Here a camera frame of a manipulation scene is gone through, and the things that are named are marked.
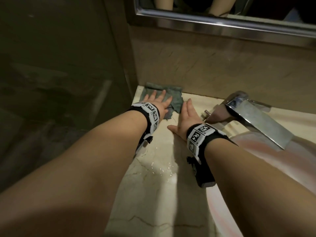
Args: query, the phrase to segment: green cloth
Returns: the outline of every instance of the green cloth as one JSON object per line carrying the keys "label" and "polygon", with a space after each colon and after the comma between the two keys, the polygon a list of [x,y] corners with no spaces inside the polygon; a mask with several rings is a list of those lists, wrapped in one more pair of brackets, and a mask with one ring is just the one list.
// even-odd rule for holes
{"label": "green cloth", "polygon": [[166,96],[163,101],[167,100],[172,96],[172,101],[170,106],[168,106],[168,113],[165,115],[164,119],[169,120],[172,117],[173,111],[177,113],[181,112],[183,98],[182,98],[182,88],[175,86],[160,86],[153,83],[146,83],[144,90],[140,96],[140,101],[142,101],[146,94],[151,95],[154,90],[157,90],[156,97],[158,97],[163,90],[166,90]]}

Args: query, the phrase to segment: faucet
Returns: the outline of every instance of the faucet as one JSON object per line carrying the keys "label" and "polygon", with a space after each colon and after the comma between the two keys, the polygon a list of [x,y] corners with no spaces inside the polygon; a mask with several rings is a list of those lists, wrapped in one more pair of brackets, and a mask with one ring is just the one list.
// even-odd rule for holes
{"label": "faucet", "polygon": [[270,105],[251,100],[247,93],[237,91],[215,106],[212,113],[205,110],[205,122],[221,130],[236,120],[248,130],[263,134],[284,150],[294,135],[264,113],[270,110]]}

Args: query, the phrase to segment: marble countertop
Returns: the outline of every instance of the marble countertop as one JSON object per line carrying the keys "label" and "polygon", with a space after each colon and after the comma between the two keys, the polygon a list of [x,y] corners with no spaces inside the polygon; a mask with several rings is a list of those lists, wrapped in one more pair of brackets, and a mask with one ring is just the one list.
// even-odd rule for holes
{"label": "marble countertop", "polygon": [[[143,91],[138,86],[133,102]],[[199,114],[223,100],[183,93],[192,99]],[[316,115],[272,108],[268,113],[294,135],[316,143]],[[163,120],[151,144],[143,147],[133,160],[118,189],[105,236],[222,236],[210,214],[206,191],[195,180],[185,142],[174,136],[167,125],[177,125],[179,115]],[[247,131],[231,122],[228,136]]]}

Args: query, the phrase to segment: person's left hand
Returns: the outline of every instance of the person's left hand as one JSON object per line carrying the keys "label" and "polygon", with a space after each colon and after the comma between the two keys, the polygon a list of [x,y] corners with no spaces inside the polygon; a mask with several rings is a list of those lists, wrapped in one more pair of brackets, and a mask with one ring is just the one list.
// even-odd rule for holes
{"label": "person's left hand", "polygon": [[154,104],[157,109],[159,110],[160,119],[159,122],[161,122],[165,116],[165,114],[168,112],[166,108],[170,105],[172,101],[172,96],[170,96],[165,102],[162,102],[166,95],[166,90],[163,90],[161,95],[156,98],[157,91],[154,90],[153,93],[149,96],[148,94],[145,95],[143,102],[149,102]]}

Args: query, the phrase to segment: wrist-mounted device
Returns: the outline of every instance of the wrist-mounted device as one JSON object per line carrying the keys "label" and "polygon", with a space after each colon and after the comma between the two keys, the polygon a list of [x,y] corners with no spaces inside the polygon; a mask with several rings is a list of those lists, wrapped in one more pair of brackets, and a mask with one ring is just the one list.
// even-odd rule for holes
{"label": "wrist-mounted device", "polygon": [[147,119],[147,128],[144,134],[141,136],[139,143],[136,148],[136,154],[140,148],[144,145],[144,142],[147,141],[151,143],[153,140],[152,134],[157,129],[159,124],[160,113],[157,107],[149,102],[137,102],[133,103],[132,106],[127,111],[139,111]]}
{"label": "wrist-mounted device", "polygon": [[225,132],[208,124],[195,124],[191,126],[186,133],[186,137],[186,146],[194,156],[188,156],[187,162],[192,165],[197,184],[202,188],[214,186],[216,182],[204,156],[205,147],[210,141],[217,138],[232,141],[227,137]]}

